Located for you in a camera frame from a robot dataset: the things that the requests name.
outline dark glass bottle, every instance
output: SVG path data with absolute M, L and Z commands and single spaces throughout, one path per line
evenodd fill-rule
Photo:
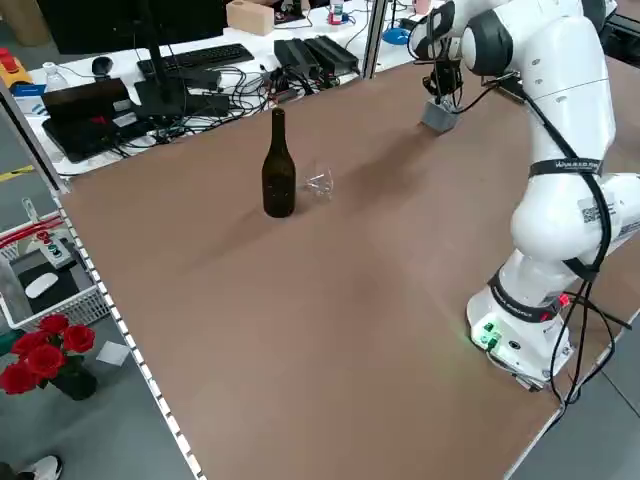
M 284 110 L 274 108 L 271 146 L 262 166 L 262 202 L 267 215 L 288 217 L 296 205 L 296 166 L 287 148 Z

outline gray floor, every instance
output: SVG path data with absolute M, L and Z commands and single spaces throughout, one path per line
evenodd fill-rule
M 60 56 L 52 44 L 19 47 L 2 23 L 0 46 L 11 48 L 27 68 L 78 58 Z M 4 127 L 0 125 L 0 172 L 27 163 Z M 23 196 L 31 197 L 42 213 L 53 209 L 37 175 L 0 183 L 2 230 L 26 221 L 20 206 Z M 99 323 L 98 335 L 98 343 L 120 340 L 110 319 Z M 637 479 L 639 364 L 640 332 L 633 332 L 621 340 L 606 369 L 611 382 L 599 376 L 585 387 L 580 402 L 542 438 L 512 478 Z M 45 453 L 58 453 L 66 461 L 63 480 L 192 478 L 133 361 L 128 359 L 121 369 L 93 365 L 101 381 L 100 394 L 84 403 L 70 402 L 52 387 L 24 397 L 0 393 L 0 460 L 19 466 Z
M 51 385 L 21 396 L 0 393 L 0 457 L 20 468 L 57 454 L 63 480 L 193 479 L 131 356 L 122 367 L 95 360 L 106 340 L 124 343 L 115 323 L 106 318 L 93 326 L 87 367 L 100 382 L 96 395 L 74 402 Z M 12 357 L 0 359 L 0 368 Z

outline flower vase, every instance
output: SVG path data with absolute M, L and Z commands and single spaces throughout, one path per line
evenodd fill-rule
M 82 365 L 62 368 L 58 376 L 50 382 L 72 400 L 81 401 L 93 396 L 98 388 L 98 381 Z

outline red rose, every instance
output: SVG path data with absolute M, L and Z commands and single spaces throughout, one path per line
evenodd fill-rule
M 7 392 L 7 395 L 17 395 L 33 390 L 38 382 L 37 375 L 34 375 L 24 362 L 9 365 L 0 375 L 0 388 Z
M 44 317 L 40 322 L 40 330 L 55 334 L 61 333 L 68 326 L 69 319 L 61 313 L 54 313 Z
M 11 347 L 11 353 L 24 357 L 34 348 L 47 343 L 48 338 L 49 334 L 47 332 L 27 333 L 16 340 L 13 347 Z
M 62 352 L 49 344 L 40 345 L 27 355 L 29 370 L 43 378 L 56 378 L 65 360 Z
M 64 348 L 84 353 L 93 347 L 96 333 L 84 325 L 74 325 L 64 331 Z

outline metal pole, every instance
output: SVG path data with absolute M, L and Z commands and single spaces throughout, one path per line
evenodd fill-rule
M 373 10 L 369 21 L 369 36 L 362 60 L 362 78 L 370 79 L 376 73 L 378 51 L 384 31 L 384 16 L 387 13 L 387 0 L 373 0 Z
M 18 104 L 4 85 L 4 82 L 1 81 L 0 104 L 0 115 L 6 118 L 9 128 L 13 131 L 22 148 L 24 148 L 27 159 L 40 174 L 52 194 L 57 196 L 61 193 L 69 192 L 67 183 L 56 172 L 49 155 L 40 145 Z

